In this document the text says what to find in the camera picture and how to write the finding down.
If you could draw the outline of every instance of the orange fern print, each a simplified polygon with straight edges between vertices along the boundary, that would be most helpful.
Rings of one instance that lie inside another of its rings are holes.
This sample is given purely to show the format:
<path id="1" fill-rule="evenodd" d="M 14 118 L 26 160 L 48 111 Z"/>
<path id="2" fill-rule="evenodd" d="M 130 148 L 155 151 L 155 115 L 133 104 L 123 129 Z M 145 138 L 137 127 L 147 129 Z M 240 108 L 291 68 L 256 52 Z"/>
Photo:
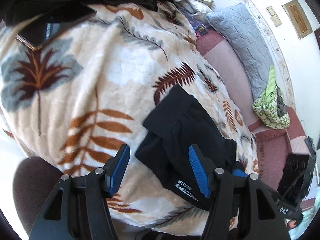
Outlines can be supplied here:
<path id="1" fill-rule="evenodd" d="M 97 89 L 95 89 L 96 97 L 96 109 L 95 111 L 87 112 L 85 115 L 74 118 L 70 123 L 70 130 L 76 131 L 68 136 L 64 145 L 61 147 L 61 151 L 65 151 L 66 154 L 58 162 L 58 165 L 68 166 L 64 173 L 73 175 L 76 172 L 81 175 L 82 168 L 87 171 L 93 171 L 96 167 L 87 165 L 84 163 L 85 157 L 89 156 L 93 160 L 99 163 L 105 163 L 112 156 L 106 152 L 94 150 L 94 145 L 107 150 L 119 150 L 123 141 L 107 137 L 107 136 L 94 136 L 93 131 L 99 127 L 107 131 L 117 133 L 132 133 L 129 127 L 120 122 L 115 121 L 98 121 L 98 115 L 114 117 L 118 119 L 133 120 L 133 118 L 125 113 L 112 109 L 99 109 L 99 99 Z"/>
<path id="2" fill-rule="evenodd" d="M 123 203 L 123 200 L 121 200 L 120 197 L 120 194 L 116 193 L 113 195 L 112 198 L 107 198 L 106 201 L 108 203 L 108 208 L 111 208 L 121 213 L 142 213 L 141 210 L 130 208 L 129 204 Z"/>
<path id="3" fill-rule="evenodd" d="M 223 111 L 225 112 L 225 116 L 227 118 L 228 124 L 233 132 L 238 132 L 235 121 L 232 115 L 232 109 L 230 104 L 227 101 L 223 101 Z"/>
<path id="4" fill-rule="evenodd" d="M 239 124 L 240 126 L 243 126 L 243 121 L 242 121 L 242 119 L 241 119 L 241 117 L 240 117 L 240 114 L 239 114 L 239 112 L 238 112 L 237 109 L 235 109 L 235 118 L 236 118 L 238 124 Z"/>

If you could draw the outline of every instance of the gray quilted pillow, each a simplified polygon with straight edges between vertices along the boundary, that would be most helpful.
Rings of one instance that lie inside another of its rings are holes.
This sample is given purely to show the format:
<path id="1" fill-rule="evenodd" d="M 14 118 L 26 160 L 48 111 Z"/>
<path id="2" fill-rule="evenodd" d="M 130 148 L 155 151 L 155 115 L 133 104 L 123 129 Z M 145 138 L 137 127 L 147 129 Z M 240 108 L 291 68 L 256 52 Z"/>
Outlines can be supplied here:
<path id="1" fill-rule="evenodd" d="M 256 100 L 267 86 L 273 61 L 255 20 L 243 3 L 208 14 L 207 20 L 241 60 Z"/>

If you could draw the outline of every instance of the crumpled sheet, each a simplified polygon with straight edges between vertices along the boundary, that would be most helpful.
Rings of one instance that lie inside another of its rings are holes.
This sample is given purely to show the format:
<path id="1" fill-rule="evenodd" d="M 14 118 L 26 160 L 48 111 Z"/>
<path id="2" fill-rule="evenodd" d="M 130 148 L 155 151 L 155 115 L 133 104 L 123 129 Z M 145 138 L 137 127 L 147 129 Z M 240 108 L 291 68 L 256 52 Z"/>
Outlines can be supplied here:
<path id="1" fill-rule="evenodd" d="M 205 15 L 212 13 L 215 4 L 213 0 L 174 0 L 178 5 L 185 8 L 199 21 L 206 23 Z"/>
<path id="2" fill-rule="evenodd" d="M 171 3 L 158 6 L 158 12 L 134 4 L 92 6 L 93 19 L 38 53 L 15 39 L 27 22 L 3 28 L 2 128 L 28 155 L 74 177 L 101 167 L 127 143 L 131 157 L 119 192 L 108 200 L 111 216 L 175 235 L 201 235 L 208 213 L 164 189 L 134 157 L 147 134 L 144 119 L 179 83 L 220 133 L 237 142 L 237 160 L 247 173 L 259 171 L 256 143 L 220 75 L 197 52 L 187 19 Z"/>

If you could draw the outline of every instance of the picture frame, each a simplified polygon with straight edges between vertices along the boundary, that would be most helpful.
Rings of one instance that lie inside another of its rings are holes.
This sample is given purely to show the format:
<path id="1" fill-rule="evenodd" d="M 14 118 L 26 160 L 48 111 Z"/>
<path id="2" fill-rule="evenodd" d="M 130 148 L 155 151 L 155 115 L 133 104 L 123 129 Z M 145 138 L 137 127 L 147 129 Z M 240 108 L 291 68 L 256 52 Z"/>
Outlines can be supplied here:
<path id="1" fill-rule="evenodd" d="M 282 5 L 282 7 L 289 16 L 299 39 L 312 33 L 310 22 L 298 0 L 292 0 Z"/>

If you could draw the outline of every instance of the green bag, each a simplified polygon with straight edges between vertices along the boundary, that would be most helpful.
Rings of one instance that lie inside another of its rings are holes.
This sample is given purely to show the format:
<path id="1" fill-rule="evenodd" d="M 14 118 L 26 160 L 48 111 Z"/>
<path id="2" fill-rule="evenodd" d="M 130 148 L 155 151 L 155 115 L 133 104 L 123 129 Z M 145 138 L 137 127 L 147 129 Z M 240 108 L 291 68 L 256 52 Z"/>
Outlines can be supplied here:
<path id="1" fill-rule="evenodd" d="M 279 117 L 277 113 L 277 85 L 275 68 L 270 67 L 269 79 L 266 89 L 252 104 L 253 111 L 259 116 L 263 123 L 273 129 L 286 129 L 290 125 L 289 114 Z"/>

